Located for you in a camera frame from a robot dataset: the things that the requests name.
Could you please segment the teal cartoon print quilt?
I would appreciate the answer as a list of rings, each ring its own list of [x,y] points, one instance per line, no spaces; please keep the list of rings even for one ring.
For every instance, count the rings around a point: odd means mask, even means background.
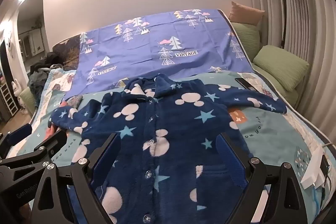
[[[69,86],[65,80],[73,75],[73,71],[65,72],[61,69],[50,74],[40,105],[32,119],[33,132],[15,145],[9,153],[11,157],[32,152],[42,142],[47,120],[51,112],[59,106]],[[323,147],[327,163],[331,166],[326,196],[322,196],[321,188],[315,189],[312,186],[302,191],[307,221],[323,222],[322,210],[333,204],[332,195],[335,192],[335,154],[329,139],[293,110],[288,110],[283,115],[250,107],[232,110],[230,113],[254,155],[266,164],[276,165],[285,161],[293,164],[298,179],[306,171],[314,150],[319,146]]]

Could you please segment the navy fleece star pajama top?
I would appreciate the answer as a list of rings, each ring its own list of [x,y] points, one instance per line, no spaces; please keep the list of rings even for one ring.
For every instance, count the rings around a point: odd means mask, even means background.
[[[114,223],[224,223],[242,195],[215,147],[225,133],[247,144],[228,110],[256,107],[285,113],[286,105],[256,91],[165,75],[136,79],[83,108],[60,107],[51,123],[79,133],[74,160],[110,134],[121,148],[100,199]]]

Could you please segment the purple tree print sheet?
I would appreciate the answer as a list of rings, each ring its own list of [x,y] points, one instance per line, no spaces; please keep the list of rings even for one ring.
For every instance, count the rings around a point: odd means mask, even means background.
[[[230,21],[215,9],[136,17],[83,32],[79,41],[79,64],[67,98],[158,73],[181,79],[214,71],[252,71]]]

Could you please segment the folded floral cloth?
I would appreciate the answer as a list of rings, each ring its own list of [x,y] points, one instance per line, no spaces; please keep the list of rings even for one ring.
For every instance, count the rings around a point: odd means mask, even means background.
[[[66,102],[68,106],[77,109],[79,105],[81,104],[82,100],[83,100],[83,96],[77,95],[77,96],[73,96],[69,98],[68,100],[66,100]]]

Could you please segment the green pillow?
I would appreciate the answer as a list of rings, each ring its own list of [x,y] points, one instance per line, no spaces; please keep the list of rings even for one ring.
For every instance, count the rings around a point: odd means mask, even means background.
[[[308,62],[275,46],[262,47],[253,63],[272,75],[289,92],[301,83],[309,69]]]
[[[260,32],[259,29],[251,24],[234,23],[232,26],[235,29],[250,61],[253,61],[260,51]]]

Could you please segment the arched wall mirror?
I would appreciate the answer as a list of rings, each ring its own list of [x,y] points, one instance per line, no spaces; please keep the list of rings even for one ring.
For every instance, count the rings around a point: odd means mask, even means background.
[[[31,66],[50,51],[46,35],[43,0],[24,0],[19,6],[18,39],[26,75]]]

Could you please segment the green pillow far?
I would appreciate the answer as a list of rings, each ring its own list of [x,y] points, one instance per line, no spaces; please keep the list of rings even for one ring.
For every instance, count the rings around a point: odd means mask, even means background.
[[[251,24],[234,23],[232,26],[235,29],[250,61],[253,61],[260,51],[260,32],[259,29]]]

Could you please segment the dark patterned pillow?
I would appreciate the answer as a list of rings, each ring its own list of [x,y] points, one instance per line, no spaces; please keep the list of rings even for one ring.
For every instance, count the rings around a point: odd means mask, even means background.
[[[76,70],[79,64],[80,35],[65,39],[52,47],[61,58],[65,71]]]

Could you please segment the white shelf rack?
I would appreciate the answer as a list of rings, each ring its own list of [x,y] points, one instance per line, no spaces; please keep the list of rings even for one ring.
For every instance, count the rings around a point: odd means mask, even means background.
[[[13,96],[11,95],[7,83],[1,84],[1,96],[5,102],[10,117],[15,116],[15,114],[18,112],[19,109],[17,104],[15,103]]]

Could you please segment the white power strip box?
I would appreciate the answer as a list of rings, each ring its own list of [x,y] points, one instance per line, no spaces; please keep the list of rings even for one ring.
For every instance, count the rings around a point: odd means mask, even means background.
[[[304,189],[314,186],[315,189],[322,186],[329,172],[329,163],[325,156],[325,150],[319,146],[312,154],[307,169],[301,179]]]

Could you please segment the peach pillow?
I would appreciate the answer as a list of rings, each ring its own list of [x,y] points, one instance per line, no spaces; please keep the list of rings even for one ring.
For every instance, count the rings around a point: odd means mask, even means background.
[[[231,22],[257,26],[264,14],[264,10],[255,9],[232,1],[228,18]]]

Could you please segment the pile of dark clothes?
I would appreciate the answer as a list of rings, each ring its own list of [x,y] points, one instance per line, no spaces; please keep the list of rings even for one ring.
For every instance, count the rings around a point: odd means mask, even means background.
[[[30,66],[28,87],[34,97],[35,107],[40,104],[42,92],[52,70],[52,65],[63,66],[63,62],[57,53],[48,52],[45,57]]]

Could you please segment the green pillow near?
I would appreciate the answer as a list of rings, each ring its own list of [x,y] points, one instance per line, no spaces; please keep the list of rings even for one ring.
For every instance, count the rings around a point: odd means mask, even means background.
[[[308,62],[275,46],[262,47],[253,63],[272,75],[289,92],[301,83],[309,69]]]

